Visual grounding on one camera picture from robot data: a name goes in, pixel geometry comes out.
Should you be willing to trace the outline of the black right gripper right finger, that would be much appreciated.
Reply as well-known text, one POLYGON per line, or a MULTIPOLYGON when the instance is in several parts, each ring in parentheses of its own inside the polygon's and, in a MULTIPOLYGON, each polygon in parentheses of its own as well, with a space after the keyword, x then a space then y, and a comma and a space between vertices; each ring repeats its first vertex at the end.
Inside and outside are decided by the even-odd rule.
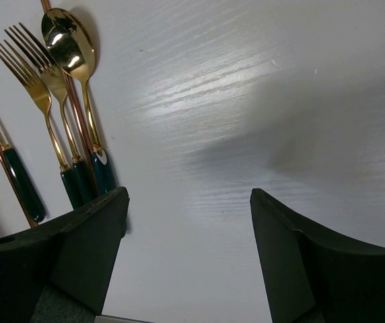
POLYGON ((274 322, 385 322, 385 247, 333 231, 255 188, 252 225, 274 322))

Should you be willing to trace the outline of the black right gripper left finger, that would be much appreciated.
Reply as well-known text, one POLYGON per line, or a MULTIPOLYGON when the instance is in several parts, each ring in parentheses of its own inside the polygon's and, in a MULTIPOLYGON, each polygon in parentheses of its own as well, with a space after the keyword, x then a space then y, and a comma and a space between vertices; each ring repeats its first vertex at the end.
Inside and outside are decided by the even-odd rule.
POLYGON ((126 188, 0 239, 0 322, 93 322, 129 207, 126 188))

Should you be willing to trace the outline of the gold spoon green handle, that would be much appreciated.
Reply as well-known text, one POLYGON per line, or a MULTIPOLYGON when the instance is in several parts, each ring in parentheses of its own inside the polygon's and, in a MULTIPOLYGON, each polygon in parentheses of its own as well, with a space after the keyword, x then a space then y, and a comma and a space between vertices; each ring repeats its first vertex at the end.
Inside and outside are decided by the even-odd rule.
POLYGON ((94 45, 83 24, 66 9, 49 9, 43 15, 41 30, 45 45, 57 65, 81 83, 98 192, 106 194, 116 188, 116 180, 108 154, 101 143, 90 102, 88 83, 96 68, 94 45))

